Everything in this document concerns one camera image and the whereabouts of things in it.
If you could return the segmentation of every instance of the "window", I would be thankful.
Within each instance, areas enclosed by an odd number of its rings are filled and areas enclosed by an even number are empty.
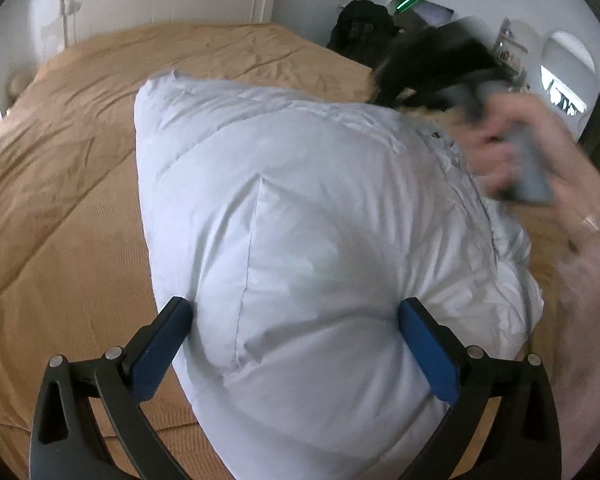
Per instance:
[[[576,116],[587,111],[587,104],[580,99],[573,90],[560,81],[544,66],[540,67],[542,73],[542,86],[549,94],[552,104],[568,116]]]

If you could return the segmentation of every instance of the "gray object in hand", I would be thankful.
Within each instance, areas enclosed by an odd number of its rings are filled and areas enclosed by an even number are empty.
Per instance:
[[[504,135],[504,140],[516,145],[520,154],[520,175],[517,182],[502,193],[503,200],[529,205],[547,205],[554,202],[554,192],[545,175],[544,156],[536,145],[533,133],[526,124],[517,124]]]

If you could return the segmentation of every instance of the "wrinkled fabric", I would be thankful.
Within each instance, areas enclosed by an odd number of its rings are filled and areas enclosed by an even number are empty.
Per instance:
[[[398,332],[404,298],[466,346],[522,346],[528,239],[431,123],[174,72],[135,123],[156,303],[196,305],[174,369],[237,480],[400,475],[447,408]]]
[[[170,23],[105,34],[43,66],[0,122],[0,455],[28,477],[49,358],[91,359],[155,317],[133,107],[160,70],[363,101],[369,70],[277,25]],[[100,404],[116,463],[135,473]],[[192,478],[227,480],[176,375],[142,406]]]

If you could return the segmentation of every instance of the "white pillow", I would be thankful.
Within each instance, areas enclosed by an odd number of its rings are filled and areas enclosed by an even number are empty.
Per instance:
[[[135,114],[155,299],[196,304],[173,365],[238,480],[403,472],[447,409],[398,332],[404,298],[464,345],[521,347],[528,241],[431,123],[174,73]]]

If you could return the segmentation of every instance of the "blue gripper pad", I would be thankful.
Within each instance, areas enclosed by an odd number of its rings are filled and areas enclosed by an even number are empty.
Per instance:
[[[136,404],[154,396],[189,334],[192,322],[193,308],[189,301],[174,297],[158,315],[154,325],[147,327],[150,330],[157,326],[157,330],[132,369],[130,392]]]
[[[415,298],[404,300],[398,307],[398,327],[433,394],[453,406],[460,395],[460,367],[443,347],[441,329],[448,329],[436,323]]]

